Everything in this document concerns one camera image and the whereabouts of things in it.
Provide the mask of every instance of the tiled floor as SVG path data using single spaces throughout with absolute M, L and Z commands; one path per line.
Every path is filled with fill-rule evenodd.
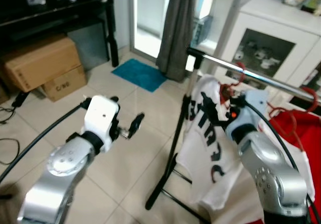
M 130 58 L 154 66 L 132 53 L 124 55 L 121 63 Z M 16 138 L 24 148 L 49 124 L 81 102 L 84 95 L 117 95 L 122 126 L 128 127 L 141 111 L 145 112 L 146 117 L 130 141 L 120 137 L 108 153 L 96 157 L 76 188 L 66 223 L 199 223 L 163 194 L 150 211 L 144 208 L 164 171 L 186 82 L 178 84 L 167 80 L 158 90 L 150 93 L 113 75 L 111 70 L 110 63 L 96 67 L 88 73 L 87 86 L 55 103 L 31 94 L 9 123 L 0 126 L 0 136 Z M 84 115 L 85 111 L 79 110 L 53 129 L 8 175 L 0 186 L 0 193 L 12 193 L 15 197 L 0 201 L 0 223 L 16 223 L 24 195 L 41 175 L 48 154 L 54 147 L 62 145 L 70 134 L 80 131 Z M 1 144 L 0 159 L 9 160 L 15 150 L 15 146 L 9 143 Z M 5 166 L 0 165 L 0 171 L 4 169 Z M 166 189 L 188 202 L 190 186 L 187 182 L 172 175 Z

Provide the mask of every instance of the red clothing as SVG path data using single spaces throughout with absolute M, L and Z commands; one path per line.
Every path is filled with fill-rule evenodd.
M 299 136 L 306 155 L 309 159 L 314 189 L 315 189 L 315 201 L 314 204 L 318 213 L 321 213 L 321 120 L 320 118 L 308 115 L 300 111 L 293 111 L 296 118 L 297 128 L 296 132 Z M 291 120 L 287 113 L 279 113 L 278 116 L 274 118 L 278 124 L 283 128 L 286 133 L 292 130 Z M 295 143 L 294 137 L 282 136 L 286 141 L 293 144 L 294 146 L 299 146 Z M 316 219 L 313 215 L 312 208 L 309 208 L 311 220 L 316 223 Z M 252 222 L 251 224 L 262 224 L 261 220 Z

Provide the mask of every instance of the table leg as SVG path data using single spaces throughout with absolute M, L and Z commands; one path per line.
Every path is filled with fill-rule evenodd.
M 10 200 L 13 196 L 11 194 L 8 195 L 0 195 L 0 200 Z
M 106 17 L 108 26 L 108 42 L 110 45 L 110 56 L 113 67 L 119 65 L 118 46 L 115 39 L 115 14 L 114 14 L 114 0 L 108 0 L 106 4 Z

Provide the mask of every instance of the black stand leg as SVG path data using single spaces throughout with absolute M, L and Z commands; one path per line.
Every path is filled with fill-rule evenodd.
M 168 193 L 165 190 L 162 190 L 162 193 L 164 195 L 166 195 L 167 197 L 169 197 L 170 199 L 172 199 L 173 201 L 175 201 L 178 205 L 180 205 L 182 208 L 184 208 L 185 210 L 187 210 L 189 213 L 191 213 L 192 215 L 196 216 L 202 223 L 205 224 L 211 224 L 211 222 L 209 222 L 208 220 L 206 220 L 204 217 L 202 217 L 201 215 L 199 215 L 198 213 L 196 213 L 195 211 L 193 211 L 192 209 L 190 209 L 187 205 L 185 205 L 184 203 L 182 203 L 180 200 L 178 200 L 175 196 L 171 195 L 170 193 Z
M 108 26 L 108 41 L 110 45 L 111 63 L 113 67 L 119 65 L 118 46 L 115 39 L 115 14 L 114 14 L 114 0 L 108 0 L 106 4 L 106 17 Z
M 102 30 L 104 33 L 104 44 L 105 44 L 106 57 L 107 57 L 107 62 L 108 62 L 110 60 L 110 57 L 109 57 L 109 50 L 108 50 L 108 41 L 106 39 L 106 36 L 107 36 L 106 23 L 104 20 L 100 19 L 99 17 L 97 17 L 97 20 L 99 20 L 101 22 Z
M 180 136 L 180 132 L 181 132 L 181 129 L 182 129 L 182 126 L 183 126 L 184 118 L 186 116 L 190 101 L 191 101 L 191 97 L 187 97 L 185 95 L 184 98 L 183 98 L 181 114 L 180 114 L 180 118 L 179 118 L 179 121 L 178 121 L 178 124 L 177 124 L 177 127 L 176 127 L 176 131 L 175 131 L 175 135 L 174 135 L 174 139 L 173 139 L 173 143 L 172 143 L 169 159 L 167 161 L 167 165 L 166 165 L 166 168 L 165 168 L 165 172 L 164 172 L 164 175 L 162 176 L 162 178 L 160 179 L 159 183 L 155 187 L 154 191 L 150 195 L 149 199 L 146 202 L 145 208 L 147 210 L 150 210 L 152 208 L 152 206 L 154 205 L 157 197 L 159 196 L 160 192 L 162 191 L 164 185 L 166 184 L 166 181 L 168 180 L 171 172 L 173 171 L 173 169 L 174 169 L 174 167 L 176 165 L 176 161 L 175 161 L 175 157 L 176 156 L 174 156 L 175 148 L 176 148 L 179 136 Z

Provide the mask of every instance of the black electrical cable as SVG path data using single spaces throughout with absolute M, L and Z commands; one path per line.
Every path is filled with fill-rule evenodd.
M 12 161 L 6 163 L 6 162 L 3 162 L 3 161 L 0 160 L 0 164 L 2 164 L 2 165 L 10 165 L 12 162 L 14 162 L 14 160 L 18 157 L 18 155 L 20 153 L 20 143 L 16 139 L 11 139 L 11 138 L 2 138 L 2 139 L 0 139 L 0 141 L 5 141 L 5 140 L 14 141 L 17 144 L 17 153 L 16 153 L 16 156 L 14 157 L 14 159 Z
M 15 114 L 16 108 L 15 107 L 14 108 L 0 107 L 0 111 L 5 111 L 5 112 L 8 112 L 8 113 L 11 113 L 11 115 L 8 118 L 6 118 L 4 120 L 0 120 L 0 125 L 5 125 L 7 123 L 7 121 L 9 119 L 11 119 L 13 117 L 13 115 Z
M 9 172 L 15 167 L 15 165 L 28 153 L 28 151 L 40 140 L 42 139 L 50 130 L 52 130 L 55 126 L 57 126 L 59 123 L 61 123 L 64 119 L 72 115 L 75 111 L 80 109 L 82 104 L 76 106 L 69 112 L 67 112 L 65 115 L 63 115 L 61 118 L 56 120 L 53 124 L 51 124 L 48 128 L 46 128 L 41 134 L 39 134 L 22 152 L 19 154 L 13 162 L 7 167 L 7 169 L 1 174 L 0 176 L 0 184 L 4 180 L 4 178 L 9 174 Z
M 306 206 L 306 209 L 309 210 L 309 205 L 308 205 L 307 201 L 305 202 L 305 206 Z M 306 212 L 306 222 L 307 222 L 307 224 L 310 224 L 312 222 L 310 211 Z
M 270 124 L 269 120 L 267 120 L 267 118 L 257 109 L 255 108 L 253 105 L 251 105 L 250 103 L 248 103 L 247 101 L 244 100 L 244 104 L 246 106 L 248 106 L 250 109 L 252 109 L 254 112 L 256 112 L 257 115 L 260 116 L 261 119 L 263 119 L 263 121 L 268 125 L 268 127 L 272 130 L 273 134 L 275 135 L 275 137 L 277 138 L 277 140 L 280 142 L 283 150 L 285 151 L 287 157 L 289 158 L 292 167 L 298 171 L 297 165 L 294 161 L 294 159 L 292 158 L 289 150 L 287 149 L 286 145 L 284 144 L 283 140 L 281 139 L 280 135 L 277 133 L 277 131 L 275 130 L 275 128 Z M 321 220 L 320 220 L 320 216 L 317 212 L 317 209 L 315 207 L 315 204 L 313 203 L 313 201 L 311 200 L 311 197 L 309 196 L 309 194 L 306 195 L 306 199 L 307 201 L 310 203 L 312 210 L 313 210 L 313 214 L 316 218 L 316 221 L 318 224 L 321 224 Z

